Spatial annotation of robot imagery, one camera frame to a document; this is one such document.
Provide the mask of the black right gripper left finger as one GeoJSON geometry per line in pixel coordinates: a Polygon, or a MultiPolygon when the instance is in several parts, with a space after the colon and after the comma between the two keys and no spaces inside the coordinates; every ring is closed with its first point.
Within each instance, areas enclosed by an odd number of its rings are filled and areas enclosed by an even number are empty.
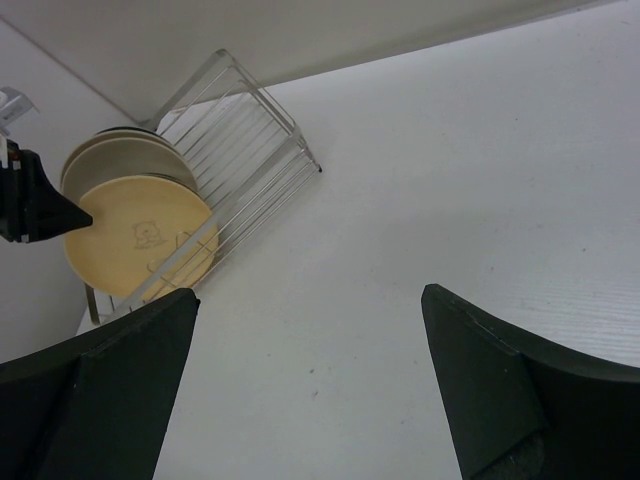
{"type": "Polygon", "coordinates": [[[199,305],[181,288],[3,363],[2,478],[152,478],[199,305]]]}

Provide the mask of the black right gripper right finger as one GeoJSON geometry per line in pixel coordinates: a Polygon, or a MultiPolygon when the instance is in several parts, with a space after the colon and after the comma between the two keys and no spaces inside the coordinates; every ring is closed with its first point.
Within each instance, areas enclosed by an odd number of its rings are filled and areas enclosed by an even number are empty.
{"type": "Polygon", "coordinates": [[[462,478],[638,478],[638,368],[540,337],[437,284],[421,305],[462,478]]]}

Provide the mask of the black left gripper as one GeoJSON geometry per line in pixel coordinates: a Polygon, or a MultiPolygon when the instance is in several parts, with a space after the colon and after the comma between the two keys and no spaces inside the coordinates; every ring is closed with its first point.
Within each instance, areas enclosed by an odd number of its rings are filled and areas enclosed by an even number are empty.
{"type": "Polygon", "coordinates": [[[1,140],[1,236],[34,243],[93,225],[93,217],[49,181],[40,156],[1,140]]]}

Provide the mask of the white plate black rim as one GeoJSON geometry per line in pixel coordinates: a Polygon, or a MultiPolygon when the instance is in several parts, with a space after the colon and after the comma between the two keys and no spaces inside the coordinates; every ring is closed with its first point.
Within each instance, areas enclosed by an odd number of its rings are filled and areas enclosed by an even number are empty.
{"type": "Polygon", "coordinates": [[[60,189],[77,201],[102,183],[135,175],[168,177],[197,190],[192,170],[172,145],[154,134],[131,129],[101,132],[79,145],[65,162],[60,189]]]}

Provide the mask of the yellow bear plate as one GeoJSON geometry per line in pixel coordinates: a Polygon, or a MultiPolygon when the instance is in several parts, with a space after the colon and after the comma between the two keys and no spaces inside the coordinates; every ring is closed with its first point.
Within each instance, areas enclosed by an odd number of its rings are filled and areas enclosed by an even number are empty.
{"type": "Polygon", "coordinates": [[[64,236],[66,257],[89,286],[126,298],[212,216],[189,188],[158,176],[135,175],[96,186],[80,199],[93,217],[64,236]]]}

